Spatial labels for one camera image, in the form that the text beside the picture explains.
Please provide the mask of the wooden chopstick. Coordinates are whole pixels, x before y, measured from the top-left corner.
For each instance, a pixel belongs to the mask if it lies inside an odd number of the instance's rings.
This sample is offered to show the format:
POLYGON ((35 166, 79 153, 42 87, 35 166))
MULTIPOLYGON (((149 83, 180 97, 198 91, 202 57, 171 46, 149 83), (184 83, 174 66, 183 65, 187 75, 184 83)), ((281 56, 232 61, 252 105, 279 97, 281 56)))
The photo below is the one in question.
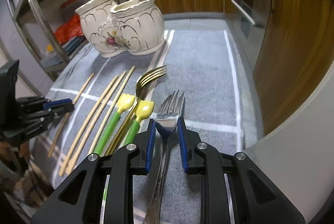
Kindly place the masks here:
POLYGON ((50 148, 49 148, 49 151, 48 151, 48 158, 52 157, 54 148, 56 147, 56 143, 57 143, 58 137, 59 137, 59 135, 60 135, 60 133, 61 133, 61 131, 62 131, 62 129, 63 129, 63 127, 64 127, 64 125, 65 125, 65 123, 66 123, 68 117, 69 117, 69 115, 70 115, 70 113, 74 110, 74 106, 75 106, 75 104, 77 103, 77 101, 78 101, 79 98, 81 97, 81 95, 82 95, 82 93, 84 92, 84 90, 85 90, 85 89, 87 88, 87 86, 89 85, 89 83, 90 83, 91 79, 94 77, 94 75, 95 75, 95 74, 92 73, 92 74, 88 77, 88 79, 87 79, 87 80, 85 81, 85 83, 82 85, 82 87, 81 87, 81 89, 79 90, 78 94, 76 95, 76 97, 75 97, 74 100, 72 101, 72 107, 70 108, 70 111, 67 112, 67 113, 64 115, 64 117, 63 117, 63 119, 62 119, 62 121, 61 121, 61 123, 60 123, 60 126, 59 126, 58 129, 57 129, 57 132, 56 132, 56 134, 55 134, 55 137, 54 137, 54 139, 53 139, 53 141, 52 141, 52 144, 51 144, 51 146, 50 146, 50 148))
POLYGON ((111 96, 113 95, 113 93, 115 92, 116 88, 118 87, 118 85, 120 84, 121 80, 123 79, 123 77, 125 76, 126 71, 124 71, 120 77, 117 78, 117 80, 115 81, 115 83, 112 85, 111 89, 109 90, 109 92, 107 93, 107 95, 105 96, 105 98, 103 99, 103 101, 101 102, 101 104, 99 105, 99 107, 96 109, 94 115, 92 116, 91 120, 89 121, 89 123, 87 124, 87 127, 85 129, 85 134, 84 137, 82 138, 82 141, 78 147, 77 152, 75 153, 75 155, 70 158, 70 161, 66 167, 65 173, 70 173, 72 169, 74 169, 74 165, 75 165, 75 160, 78 159, 91 131, 93 130, 98 118, 100 117, 102 111, 104 110, 105 106, 107 105, 107 103, 109 102, 111 96))
POLYGON ((97 134, 96 134, 96 136, 95 136, 95 138, 93 140, 93 143, 92 143, 92 145, 91 145, 91 147, 89 149, 89 152, 88 152, 89 154, 94 151, 94 149, 95 149, 95 147, 97 145, 97 142, 99 141, 100 135, 102 134, 102 132, 103 132, 103 130, 104 130, 104 128, 105 128, 105 126, 106 126, 106 124, 108 122, 108 119, 111 116, 111 113, 112 113, 112 111, 113 111, 116 103, 118 102, 118 99, 119 99, 120 95, 122 94, 122 92, 123 92, 123 90, 124 90, 127 82, 129 81, 129 79, 130 79, 130 77, 131 77, 131 75, 132 75, 132 73, 133 73, 134 70, 135 70, 135 66, 133 66, 130 69, 130 71, 127 73, 125 79, 123 80, 123 83, 121 84, 121 87, 119 88, 117 94, 115 95, 114 100, 111 102, 111 106, 109 107, 109 109, 108 109, 108 111, 107 111, 107 113, 106 113, 106 115, 105 115, 105 117, 104 117, 104 119, 103 119, 103 121, 102 121, 99 129, 98 129, 98 132, 97 132, 97 134))
POLYGON ((118 76, 115 76, 111 82, 108 84, 108 86, 105 88, 105 90, 103 91, 103 93, 101 94, 100 98, 97 100, 97 102, 95 103, 95 105, 93 106, 93 108, 91 109, 91 111, 89 112, 89 114, 87 115, 86 119, 84 120, 81 128, 79 129, 74 141, 72 142, 72 145, 69 149, 69 152, 59 170, 58 175, 59 176, 63 176, 66 170, 66 167, 70 161, 70 158, 76 148, 76 145, 78 144, 84 130, 87 127, 87 124, 89 123, 89 121, 91 120, 92 116, 94 115, 96 109, 99 107, 99 105, 101 104, 101 102, 103 101, 103 99, 105 98, 105 96, 107 95, 107 93, 109 92, 109 90, 111 89, 112 85, 115 83, 115 81, 117 80, 118 76))

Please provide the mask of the green yellow tulip utensil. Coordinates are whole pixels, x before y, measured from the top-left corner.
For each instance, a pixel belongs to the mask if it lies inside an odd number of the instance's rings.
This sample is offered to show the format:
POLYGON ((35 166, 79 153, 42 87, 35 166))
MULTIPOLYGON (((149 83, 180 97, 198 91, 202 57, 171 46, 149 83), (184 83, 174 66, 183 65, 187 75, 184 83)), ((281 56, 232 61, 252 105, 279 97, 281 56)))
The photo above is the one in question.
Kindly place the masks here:
POLYGON ((146 101, 146 100, 139 101, 138 107, 135 111, 136 119, 134 119, 132 122, 129 132, 126 136, 124 145, 133 143, 135 135, 139 132, 142 120, 147 119, 152 114, 153 110, 154 110, 153 101, 146 101))
POLYGON ((135 99, 136 99, 135 95, 130 95, 126 93, 123 93, 119 97, 118 102, 117 102, 118 110, 114 113, 114 115, 111 118, 111 121, 106 126, 99 142, 97 143, 93 151, 94 153, 101 156, 101 153, 103 152, 105 146, 107 145, 107 142, 109 141, 111 137, 111 134, 113 133, 115 127, 117 126, 121 118, 121 114, 133 106, 135 99))

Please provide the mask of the silver fork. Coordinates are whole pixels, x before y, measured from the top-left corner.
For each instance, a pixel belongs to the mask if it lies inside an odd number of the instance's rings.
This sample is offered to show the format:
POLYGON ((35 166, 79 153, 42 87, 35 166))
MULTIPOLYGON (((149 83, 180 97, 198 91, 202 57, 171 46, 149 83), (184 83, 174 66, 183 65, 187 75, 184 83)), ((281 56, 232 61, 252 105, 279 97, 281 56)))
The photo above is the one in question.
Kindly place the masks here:
POLYGON ((162 153, 153 196, 143 223, 160 223, 161 201, 168 169, 168 140, 176 130, 184 94, 184 92, 180 94, 179 90, 172 92, 163 101, 156 114, 156 130, 162 138, 162 153))

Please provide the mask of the gold fork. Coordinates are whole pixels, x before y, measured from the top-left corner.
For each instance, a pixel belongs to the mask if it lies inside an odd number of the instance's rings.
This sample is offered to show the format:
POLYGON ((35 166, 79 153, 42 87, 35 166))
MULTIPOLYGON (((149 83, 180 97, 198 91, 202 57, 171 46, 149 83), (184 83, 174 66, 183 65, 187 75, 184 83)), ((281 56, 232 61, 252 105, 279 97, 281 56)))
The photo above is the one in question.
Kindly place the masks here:
POLYGON ((136 111, 139 101, 144 100, 146 94, 147 94, 147 89, 149 86, 158 80, 158 78, 161 78, 166 75, 166 66, 160 66, 158 68, 152 69, 146 73, 144 73, 136 83, 136 98, 134 102, 134 106, 130 109, 129 114, 126 116, 124 119, 123 123, 119 127, 118 131, 116 132, 115 136, 113 137, 111 143, 109 144, 109 147, 107 148, 104 156, 111 155, 117 145, 119 144, 121 138, 124 136, 126 133, 126 126, 130 123, 130 120, 134 116, 134 112, 136 111))

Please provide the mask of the wooden kitchen cabinets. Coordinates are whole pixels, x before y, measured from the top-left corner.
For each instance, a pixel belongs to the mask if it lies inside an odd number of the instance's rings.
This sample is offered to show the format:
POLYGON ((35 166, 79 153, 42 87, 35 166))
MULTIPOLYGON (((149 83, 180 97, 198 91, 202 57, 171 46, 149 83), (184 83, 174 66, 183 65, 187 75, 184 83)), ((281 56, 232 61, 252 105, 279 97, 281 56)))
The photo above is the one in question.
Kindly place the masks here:
POLYGON ((222 13, 245 54, 264 134, 292 115, 333 62, 333 0, 156 0, 164 14, 222 13))

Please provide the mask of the red plastic bag lower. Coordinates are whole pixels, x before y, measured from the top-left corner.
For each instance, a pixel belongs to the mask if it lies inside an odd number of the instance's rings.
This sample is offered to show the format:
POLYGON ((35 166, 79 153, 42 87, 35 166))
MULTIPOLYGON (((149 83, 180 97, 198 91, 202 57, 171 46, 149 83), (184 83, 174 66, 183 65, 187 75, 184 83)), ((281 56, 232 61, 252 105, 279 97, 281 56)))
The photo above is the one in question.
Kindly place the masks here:
POLYGON ((76 36, 83 36, 79 15, 75 13, 68 22, 56 29, 54 35, 60 45, 66 44, 70 39, 76 36))

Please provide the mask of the grey striped table cloth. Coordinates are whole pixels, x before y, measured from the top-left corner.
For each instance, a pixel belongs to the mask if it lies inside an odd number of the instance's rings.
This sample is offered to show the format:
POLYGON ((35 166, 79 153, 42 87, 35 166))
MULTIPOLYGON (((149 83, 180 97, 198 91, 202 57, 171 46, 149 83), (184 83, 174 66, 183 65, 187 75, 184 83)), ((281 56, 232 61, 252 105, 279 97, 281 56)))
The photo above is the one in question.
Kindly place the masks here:
POLYGON ((62 131, 57 131, 60 121, 55 120, 30 145, 33 162, 53 187, 63 181, 60 167, 88 113, 111 80, 130 69, 134 72, 125 93, 135 92, 143 73, 165 65, 167 75, 147 97, 159 106, 174 91, 184 94, 186 126, 220 152, 233 154, 262 137, 250 71, 231 35, 224 30, 170 30, 165 35, 164 46, 144 56, 124 52, 103 58, 87 45, 60 74, 47 94, 52 100, 74 98, 87 79, 91 83, 62 131))

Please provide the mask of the white ceramic double utensil holder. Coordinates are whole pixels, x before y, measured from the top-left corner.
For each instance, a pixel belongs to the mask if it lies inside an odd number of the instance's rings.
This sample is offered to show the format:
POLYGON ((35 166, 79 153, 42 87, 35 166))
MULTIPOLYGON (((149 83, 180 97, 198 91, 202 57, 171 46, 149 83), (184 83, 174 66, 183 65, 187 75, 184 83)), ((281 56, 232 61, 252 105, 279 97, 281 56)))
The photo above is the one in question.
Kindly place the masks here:
POLYGON ((156 52, 165 41, 165 25, 155 0, 91 0, 76 9, 85 38, 104 58, 128 52, 156 52))

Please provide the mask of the metal storage shelf rack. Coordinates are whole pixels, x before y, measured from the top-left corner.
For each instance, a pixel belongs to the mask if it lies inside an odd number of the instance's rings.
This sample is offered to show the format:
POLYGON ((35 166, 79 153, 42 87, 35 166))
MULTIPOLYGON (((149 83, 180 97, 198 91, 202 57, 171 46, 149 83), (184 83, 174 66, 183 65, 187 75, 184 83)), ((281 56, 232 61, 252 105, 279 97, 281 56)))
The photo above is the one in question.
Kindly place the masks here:
POLYGON ((87 40, 68 52, 54 32, 90 0, 1 0, 1 49, 19 60, 19 74, 35 89, 55 81, 87 40))

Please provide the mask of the stainless built-in oven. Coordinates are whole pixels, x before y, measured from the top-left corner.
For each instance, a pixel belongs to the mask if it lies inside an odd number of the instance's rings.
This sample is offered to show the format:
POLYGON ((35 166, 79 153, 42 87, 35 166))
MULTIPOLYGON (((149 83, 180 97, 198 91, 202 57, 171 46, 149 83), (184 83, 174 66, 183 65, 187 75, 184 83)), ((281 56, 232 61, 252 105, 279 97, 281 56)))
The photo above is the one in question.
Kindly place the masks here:
POLYGON ((271 0, 231 0, 233 31, 250 68, 257 63, 266 32, 271 0))

